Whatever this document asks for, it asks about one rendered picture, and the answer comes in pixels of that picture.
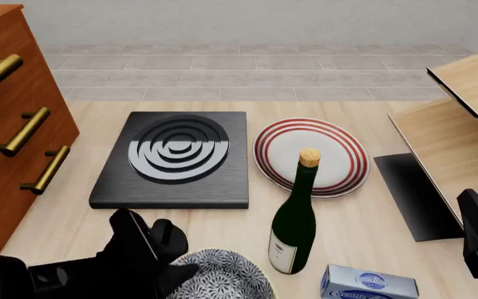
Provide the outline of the patterned blue-white bowl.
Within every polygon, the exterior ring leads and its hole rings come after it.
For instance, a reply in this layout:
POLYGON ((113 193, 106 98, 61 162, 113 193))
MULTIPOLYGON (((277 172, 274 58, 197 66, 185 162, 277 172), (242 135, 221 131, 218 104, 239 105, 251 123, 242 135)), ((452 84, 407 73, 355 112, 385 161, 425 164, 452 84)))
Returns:
POLYGON ((166 299, 277 299, 265 273, 234 251, 205 248, 186 253, 171 264, 195 264, 198 270, 166 299))

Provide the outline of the white plate with red rings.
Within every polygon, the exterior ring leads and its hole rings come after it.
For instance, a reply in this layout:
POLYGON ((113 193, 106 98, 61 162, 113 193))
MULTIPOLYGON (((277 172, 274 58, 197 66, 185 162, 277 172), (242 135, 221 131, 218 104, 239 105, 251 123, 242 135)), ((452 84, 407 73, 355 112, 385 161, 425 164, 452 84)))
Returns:
POLYGON ((312 194, 328 199, 350 194, 370 171, 370 158, 358 139, 327 121, 296 117, 262 129, 253 141, 258 169, 274 184, 291 191, 300 150, 317 149, 320 161, 312 194))

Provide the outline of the pale wooden rack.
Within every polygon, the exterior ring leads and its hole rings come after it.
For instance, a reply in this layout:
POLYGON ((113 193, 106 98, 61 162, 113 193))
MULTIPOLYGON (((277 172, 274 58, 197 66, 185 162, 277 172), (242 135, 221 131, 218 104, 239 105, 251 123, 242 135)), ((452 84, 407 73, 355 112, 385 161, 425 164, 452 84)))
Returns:
POLYGON ((478 54, 427 74, 446 97, 390 114, 409 152, 374 159, 418 242, 461 238, 457 196, 478 193, 478 54))

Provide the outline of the flat black stove plate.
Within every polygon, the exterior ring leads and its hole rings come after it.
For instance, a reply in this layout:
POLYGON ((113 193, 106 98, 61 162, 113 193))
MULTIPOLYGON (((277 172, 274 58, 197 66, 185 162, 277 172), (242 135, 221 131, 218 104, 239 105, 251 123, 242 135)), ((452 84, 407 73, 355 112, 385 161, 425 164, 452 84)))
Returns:
POLYGON ((244 111, 133 111, 91 208, 247 208, 244 111))

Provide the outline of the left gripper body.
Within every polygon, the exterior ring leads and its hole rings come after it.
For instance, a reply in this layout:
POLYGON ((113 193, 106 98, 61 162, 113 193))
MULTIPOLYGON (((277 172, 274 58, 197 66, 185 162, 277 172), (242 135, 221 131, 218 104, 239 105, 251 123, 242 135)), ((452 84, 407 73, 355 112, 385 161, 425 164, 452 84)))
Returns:
POLYGON ((113 235, 98 254, 118 271, 126 291, 152 299, 166 298, 159 276, 168 267, 165 248, 173 231, 171 221, 149 227, 138 213, 120 208, 110 216, 113 235))

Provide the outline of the blue-grey cream cheese box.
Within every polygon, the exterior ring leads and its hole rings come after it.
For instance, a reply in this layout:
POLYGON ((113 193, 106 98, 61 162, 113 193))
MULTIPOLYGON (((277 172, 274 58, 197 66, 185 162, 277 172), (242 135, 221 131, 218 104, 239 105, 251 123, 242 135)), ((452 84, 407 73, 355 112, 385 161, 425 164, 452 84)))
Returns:
POLYGON ((418 299, 414 278, 329 264, 320 283, 322 299, 418 299))

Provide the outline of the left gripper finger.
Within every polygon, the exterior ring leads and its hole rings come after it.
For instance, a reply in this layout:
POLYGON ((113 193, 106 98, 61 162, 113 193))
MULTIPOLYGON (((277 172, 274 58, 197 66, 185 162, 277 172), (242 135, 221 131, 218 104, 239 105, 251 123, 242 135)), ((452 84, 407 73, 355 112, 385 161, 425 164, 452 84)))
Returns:
POLYGON ((193 278, 198 272, 197 264, 187 264, 181 266, 169 265, 167 268, 167 291, 173 293, 183 283, 193 278))

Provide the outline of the dark green corked wine bottle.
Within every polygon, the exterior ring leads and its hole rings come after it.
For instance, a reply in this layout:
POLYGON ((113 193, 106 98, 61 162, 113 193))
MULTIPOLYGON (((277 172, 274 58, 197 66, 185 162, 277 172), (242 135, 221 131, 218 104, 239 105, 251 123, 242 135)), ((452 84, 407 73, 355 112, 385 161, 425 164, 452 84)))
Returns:
POLYGON ((273 268, 292 275, 305 268, 316 234, 311 194, 319 168, 317 149, 300 151, 290 197, 278 208, 271 224, 268 258, 273 268))

